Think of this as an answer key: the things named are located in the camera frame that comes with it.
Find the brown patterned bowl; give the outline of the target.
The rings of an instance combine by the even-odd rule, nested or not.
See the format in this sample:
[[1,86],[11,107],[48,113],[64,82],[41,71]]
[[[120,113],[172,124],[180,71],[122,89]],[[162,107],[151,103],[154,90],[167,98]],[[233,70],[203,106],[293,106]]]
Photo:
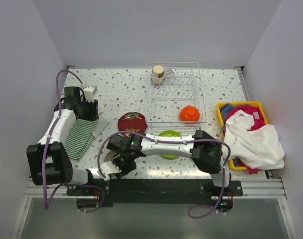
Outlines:
[[109,151],[104,158],[104,162],[109,162],[111,161],[113,158],[117,157],[118,153],[113,152],[113,151]]

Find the red floral plate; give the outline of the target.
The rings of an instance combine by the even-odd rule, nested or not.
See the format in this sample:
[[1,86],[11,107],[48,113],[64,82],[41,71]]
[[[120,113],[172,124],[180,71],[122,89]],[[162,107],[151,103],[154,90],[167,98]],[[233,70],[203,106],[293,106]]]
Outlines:
[[144,133],[146,129],[145,116],[139,112],[127,112],[118,120],[118,130],[127,132],[124,136],[132,136],[130,132]]

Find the lime green plate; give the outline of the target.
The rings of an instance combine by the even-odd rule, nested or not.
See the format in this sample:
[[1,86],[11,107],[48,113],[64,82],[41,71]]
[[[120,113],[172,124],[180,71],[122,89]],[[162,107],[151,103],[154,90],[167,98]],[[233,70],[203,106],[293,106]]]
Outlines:
[[[173,131],[173,130],[167,130],[167,131],[163,131],[162,133],[160,133],[159,136],[161,136],[161,137],[181,137],[181,134],[176,131]],[[166,159],[178,158],[177,155],[167,155],[167,154],[163,154],[162,157],[164,157]]]

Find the clear wire dish rack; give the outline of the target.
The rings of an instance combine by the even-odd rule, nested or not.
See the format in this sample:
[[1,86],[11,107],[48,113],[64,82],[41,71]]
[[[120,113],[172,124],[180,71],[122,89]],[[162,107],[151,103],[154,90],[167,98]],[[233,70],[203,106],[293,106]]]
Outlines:
[[[171,68],[176,79],[155,85],[152,69],[156,65]],[[147,112],[146,122],[150,132],[174,130],[191,134],[206,122],[200,66],[196,62],[148,62],[146,63]],[[198,122],[182,122],[180,111],[195,106],[200,112]]]

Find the beige steel cup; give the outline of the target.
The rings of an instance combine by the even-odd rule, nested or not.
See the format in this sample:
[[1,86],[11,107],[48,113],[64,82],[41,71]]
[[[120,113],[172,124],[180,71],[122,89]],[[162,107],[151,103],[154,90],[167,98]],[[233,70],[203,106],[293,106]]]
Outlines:
[[152,69],[151,79],[155,85],[162,84],[165,79],[164,67],[161,65],[154,66]]

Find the orange bowl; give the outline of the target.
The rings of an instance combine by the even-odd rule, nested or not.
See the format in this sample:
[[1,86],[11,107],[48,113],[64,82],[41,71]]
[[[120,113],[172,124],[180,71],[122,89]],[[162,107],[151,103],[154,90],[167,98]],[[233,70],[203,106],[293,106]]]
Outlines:
[[195,106],[186,106],[180,111],[179,119],[182,122],[198,122],[200,112]]

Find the clear glass cup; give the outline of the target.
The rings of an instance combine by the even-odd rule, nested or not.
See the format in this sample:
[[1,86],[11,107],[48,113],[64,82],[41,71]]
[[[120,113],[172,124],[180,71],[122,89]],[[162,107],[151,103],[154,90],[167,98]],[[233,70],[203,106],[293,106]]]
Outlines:
[[175,72],[171,68],[165,68],[164,74],[167,81],[176,79]]

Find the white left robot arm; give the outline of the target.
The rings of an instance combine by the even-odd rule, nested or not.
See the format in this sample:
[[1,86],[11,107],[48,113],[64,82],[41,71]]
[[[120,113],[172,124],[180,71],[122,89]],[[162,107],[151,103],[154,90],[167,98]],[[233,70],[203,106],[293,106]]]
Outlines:
[[95,191],[90,173],[74,169],[72,161],[80,160],[96,137],[99,120],[96,91],[95,86],[64,89],[47,132],[26,150],[35,185],[78,184],[83,195]]

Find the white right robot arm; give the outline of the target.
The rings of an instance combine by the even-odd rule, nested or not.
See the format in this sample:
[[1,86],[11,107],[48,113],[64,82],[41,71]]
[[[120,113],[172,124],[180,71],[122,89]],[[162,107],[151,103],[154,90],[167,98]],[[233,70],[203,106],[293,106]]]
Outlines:
[[106,148],[117,154],[110,162],[100,165],[106,180],[110,180],[111,176],[122,178],[135,170],[135,160],[139,157],[166,154],[191,159],[198,170],[210,174],[218,195],[224,196],[232,189],[226,169],[230,154],[223,156],[223,149],[229,149],[229,146],[202,130],[179,137],[120,131],[108,137]]

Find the green white striped cloth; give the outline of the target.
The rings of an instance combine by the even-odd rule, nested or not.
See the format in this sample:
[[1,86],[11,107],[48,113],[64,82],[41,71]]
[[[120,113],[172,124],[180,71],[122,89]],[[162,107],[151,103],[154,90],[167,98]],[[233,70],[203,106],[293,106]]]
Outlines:
[[70,128],[64,144],[69,159],[79,161],[108,124],[104,118],[95,121],[77,119]]

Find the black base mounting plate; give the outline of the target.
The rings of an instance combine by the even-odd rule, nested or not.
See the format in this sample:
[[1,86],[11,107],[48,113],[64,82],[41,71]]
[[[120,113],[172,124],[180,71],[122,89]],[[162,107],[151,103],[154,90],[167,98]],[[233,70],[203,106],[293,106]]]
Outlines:
[[223,195],[221,208],[232,208],[232,198],[242,196],[240,181],[224,190],[211,179],[93,179],[93,186],[68,186],[67,195],[77,198],[78,209],[112,207],[114,204],[211,204]]

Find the yellow plastic basket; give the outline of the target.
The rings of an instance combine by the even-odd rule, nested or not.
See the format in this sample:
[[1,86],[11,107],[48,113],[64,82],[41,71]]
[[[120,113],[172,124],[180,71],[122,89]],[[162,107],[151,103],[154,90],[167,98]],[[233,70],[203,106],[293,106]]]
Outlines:
[[[225,135],[226,121],[238,110],[250,114],[254,117],[254,125],[249,131],[255,131],[268,124],[262,105],[258,101],[246,102],[220,102],[216,105],[217,116],[221,131]],[[250,175],[256,174],[261,169],[252,169],[246,166],[239,158],[229,161],[229,168],[233,171],[247,171]]]

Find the blue cloth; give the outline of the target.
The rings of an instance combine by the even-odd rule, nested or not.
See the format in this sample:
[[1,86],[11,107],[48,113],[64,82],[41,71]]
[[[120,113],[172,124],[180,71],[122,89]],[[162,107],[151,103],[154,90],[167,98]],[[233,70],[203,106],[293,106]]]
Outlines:
[[222,120],[223,120],[223,127],[222,127],[223,134],[225,134],[225,123],[226,123],[227,117],[234,109],[235,109],[235,106],[230,103],[224,104],[220,108],[220,112],[221,112],[221,116],[222,116]]

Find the white towel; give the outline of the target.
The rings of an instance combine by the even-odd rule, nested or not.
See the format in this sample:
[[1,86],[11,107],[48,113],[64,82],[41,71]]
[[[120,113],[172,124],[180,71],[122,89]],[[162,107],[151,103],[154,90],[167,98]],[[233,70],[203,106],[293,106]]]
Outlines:
[[248,131],[254,123],[249,114],[231,117],[225,126],[222,147],[223,158],[239,158],[252,169],[274,170],[284,168],[285,152],[273,125],[267,124],[255,131]]

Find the pink cloth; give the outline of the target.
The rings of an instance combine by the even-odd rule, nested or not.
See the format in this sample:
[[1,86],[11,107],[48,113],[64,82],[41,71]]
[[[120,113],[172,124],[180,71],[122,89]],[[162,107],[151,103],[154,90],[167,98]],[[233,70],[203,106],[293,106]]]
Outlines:
[[[245,113],[251,115],[254,119],[254,123],[251,126],[251,128],[248,129],[248,131],[258,130],[265,125],[265,119],[260,108],[248,104],[236,105],[235,109],[228,115],[227,120],[229,120],[231,117],[236,117],[236,114],[237,116],[240,116],[240,115],[244,115]],[[234,158],[232,160],[232,163],[230,163],[230,165],[232,166],[231,168],[233,170],[236,171],[247,170],[250,175],[261,171],[260,169],[251,169],[247,167],[239,158]]]

